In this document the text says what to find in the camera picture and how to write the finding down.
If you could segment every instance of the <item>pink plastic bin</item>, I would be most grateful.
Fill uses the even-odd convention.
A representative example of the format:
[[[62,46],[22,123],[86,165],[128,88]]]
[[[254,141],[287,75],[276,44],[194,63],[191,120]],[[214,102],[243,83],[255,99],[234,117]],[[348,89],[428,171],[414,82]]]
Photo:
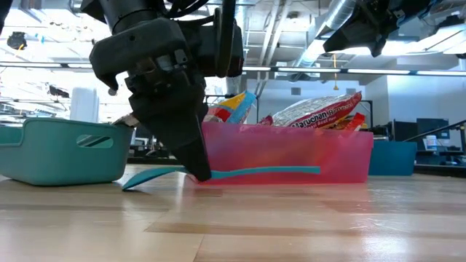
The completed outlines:
[[[364,183],[374,144],[370,132],[205,122],[210,167],[318,166],[320,174],[264,173],[209,180],[202,185]]]

